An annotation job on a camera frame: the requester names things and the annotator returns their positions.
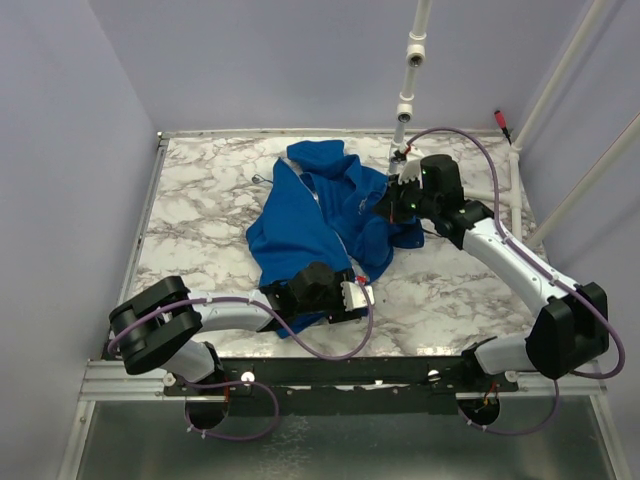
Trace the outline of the blue jacket with white lining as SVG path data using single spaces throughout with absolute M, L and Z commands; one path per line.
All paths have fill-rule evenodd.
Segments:
M 378 280 L 398 249 L 423 247 L 419 219 L 391 224 L 373 211 L 386 176 L 348 154 L 341 140 L 301 141 L 273 166 L 262 213 L 247 229 L 259 284 L 284 284 L 314 262 L 352 275 L 360 267 Z

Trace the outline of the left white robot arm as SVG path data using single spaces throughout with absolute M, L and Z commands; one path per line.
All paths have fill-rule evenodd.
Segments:
M 227 376 L 215 347 L 195 341 L 196 334 L 282 330 L 296 339 L 307 321 L 371 317 L 373 306 L 365 280 L 322 262 L 243 294 L 193 292 L 181 277 L 169 276 L 110 313 L 107 351 L 122 358 L 130 375 L 162 369 L 206 395 Z

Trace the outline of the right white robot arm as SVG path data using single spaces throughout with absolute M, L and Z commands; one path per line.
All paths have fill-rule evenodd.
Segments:
M 374 211 L 392 224 L 431 221 L 437 233 L 475 257 L 524 302 L 535 322 L 527 334 L 493 338 L 468 349 L 461 383 L 481 391 L 497 374 L 538 372 L 557 380 L 609 348 L 607 296 L 594 282 L 580 285 L 536 257 L 494 211 L 465 195 L 458 164 L 431 155 L 388 178 Z

